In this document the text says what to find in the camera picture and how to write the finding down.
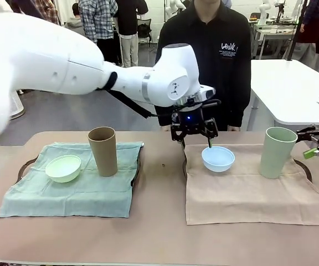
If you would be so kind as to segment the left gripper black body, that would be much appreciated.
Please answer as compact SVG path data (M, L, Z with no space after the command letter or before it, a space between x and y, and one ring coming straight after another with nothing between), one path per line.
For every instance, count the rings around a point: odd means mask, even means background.
M172 113L172 129L185 135L196 135L204 132L202 104L179 106Z

